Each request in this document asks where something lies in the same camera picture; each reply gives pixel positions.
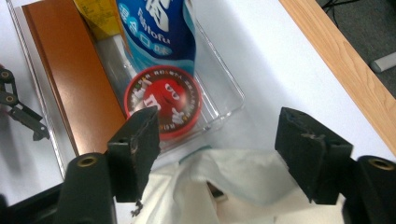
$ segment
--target gray floor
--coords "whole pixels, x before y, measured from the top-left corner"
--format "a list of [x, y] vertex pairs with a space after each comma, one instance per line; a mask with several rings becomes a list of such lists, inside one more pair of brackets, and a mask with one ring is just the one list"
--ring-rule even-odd
[[[334, 10], [339, 30], [367, 63], [396, 51], [396, 0], [360, 0]], [[376, 75], [396, 98], [396, 67]]]

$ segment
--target blue bottle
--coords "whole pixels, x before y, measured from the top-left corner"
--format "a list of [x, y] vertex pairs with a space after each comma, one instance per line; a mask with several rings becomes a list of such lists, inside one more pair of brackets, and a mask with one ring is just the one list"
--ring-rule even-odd
[[193, 76], [191, 0], [117, 0], [126, 55], [134, 70], [173, 65]]

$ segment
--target wire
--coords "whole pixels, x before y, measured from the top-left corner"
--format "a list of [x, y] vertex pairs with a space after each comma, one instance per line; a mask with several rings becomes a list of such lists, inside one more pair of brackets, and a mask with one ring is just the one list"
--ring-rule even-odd
[[329, 11], [332, 12], [332, 19], [334, 20], [335, 26], [337, 26], [337, 28], [338, 28], [338, 22], [337, 22], [337, 19], [335, 18], [335, 7], [336, 6], [341, 6], [341, 5], [344, 5], [344, 4], [359, 2], [359, 1], [360, 0], [348, 0], [348, 1], [344, 1], [344, 2], [338, 2], [338, 0], [329, 0], [321, 8], [326, 12], [326, 14], [328, 14]]

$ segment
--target wooden strip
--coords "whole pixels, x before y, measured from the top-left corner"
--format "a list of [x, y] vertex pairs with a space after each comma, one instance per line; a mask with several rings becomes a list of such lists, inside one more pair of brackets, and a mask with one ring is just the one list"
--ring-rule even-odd
[[125, 118], [76, 6], [46, 0], [23, 12], [76, 153], [105, 152]]
[[279, 1], [396, 155], [396, 100], [393, 96], [315, 0]]

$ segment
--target blue label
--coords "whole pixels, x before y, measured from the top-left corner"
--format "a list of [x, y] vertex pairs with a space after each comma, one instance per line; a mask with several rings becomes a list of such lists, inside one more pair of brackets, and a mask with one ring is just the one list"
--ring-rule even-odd
[[195, 39], [186, 21], [184, 0], [117, 0], [117, 5], [124, 31], [135, 47], [159, 60], [194, 61]]

